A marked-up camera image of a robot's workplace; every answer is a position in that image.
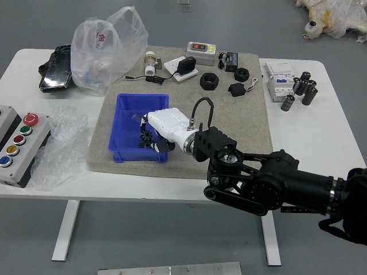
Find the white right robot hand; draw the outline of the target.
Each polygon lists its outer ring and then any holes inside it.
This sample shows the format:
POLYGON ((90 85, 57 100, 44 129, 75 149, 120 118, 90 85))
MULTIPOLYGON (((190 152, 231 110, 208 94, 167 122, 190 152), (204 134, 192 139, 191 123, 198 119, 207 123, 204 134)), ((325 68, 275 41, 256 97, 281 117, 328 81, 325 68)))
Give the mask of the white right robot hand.
POLYGON ((191 155, 196 130, 189 129, 189 123, 178 108, 149 112, 141 118, 139 146, 165 154, 179 145, 183 152, 191 155))

